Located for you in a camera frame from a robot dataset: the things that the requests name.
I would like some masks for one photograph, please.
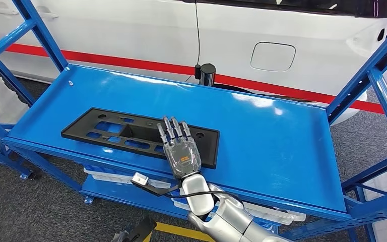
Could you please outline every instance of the black panel with holes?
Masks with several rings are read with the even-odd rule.
[[[166,160],[157,123],[165,127],[162,119],[90,108],[67,126],[61,136]],[[190,125],[189,128],[197,143],[202,166],[215,169],[219,131]]]

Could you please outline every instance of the gray carpet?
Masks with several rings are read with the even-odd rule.
[[[25,83],[35,96],[47,87],[31,81]],[[369,100],[376,101],[369,94]],[[387,157],[387,121],[383,115],[361,111],[331,130],[341,180]],[[85,178],[79,165],[44,157],[78,182]],[[181,219],[107,200],[97,199],[94,204],[85,205],[79,194],[47,175],[39,180],[20,180],[16,172],[0,165],[0,241],[108,242],[116,232],[134,226],[146,215],[159,222],[192,228]],[[361,229],[358,234],[360,241],[365,241]],[[195,240],[155,232],[151,241]],[[348,241],[348,236],[341,231],[307,241]]]

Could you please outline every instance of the blue shelf surface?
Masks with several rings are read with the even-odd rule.
[[[326,110],[305,103],[70,64],[5,141],[174,181],[165,160],[62,138],[60,132],[91,107],[172,115],[219,130],[217,168],[202,170],[208,182],[249,202],[350,218]]]

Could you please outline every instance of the black cable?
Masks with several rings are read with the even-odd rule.
[[[191,194],[186,194],[186,195],[165,194],[165,196],[168,197],[168,198],[187,198],[187,197],[193,197],[193,196],[205,195],[205,194],[228,194],[231,197],[235,198],[237,201],[239,201],[244,206],[244,203],[242,202],[242,200],[239,197],[237,197],[236,195],[234,195],[232,193],[225,192],[225,191],[198,192],[198,193],[191,193]]]

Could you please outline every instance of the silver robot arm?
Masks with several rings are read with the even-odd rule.
[[[168,135],[161,124],[157,124],[157,127],[173,175],[180,181],[187,196],[190,207],[188,220],[216,242],[290,242],[255,223],[253,216],[244,209],[240,201],[216,185],[206,182],[200,174],[200,154],[187,123],[181,123],[183,133],[176,118],[172,117],[171,121],[173,125],[167,117],[164,117]],[[147,181],[147,177],[138,173],[132,179],[136,186],[155,195],[162,195],[151,191]],[[217,202],[220,204],[216,214],[206,222],[205,218]]]
[[[208,184],[210,191],[223,191],[219,187]],[[187,218],[203,233],[208,234],[217,242],[290,242],[264,229],[253,221],[244,205],[229,194],[213,194],[219,199],[220,205],[213,218],[205,222],[189,212]]]

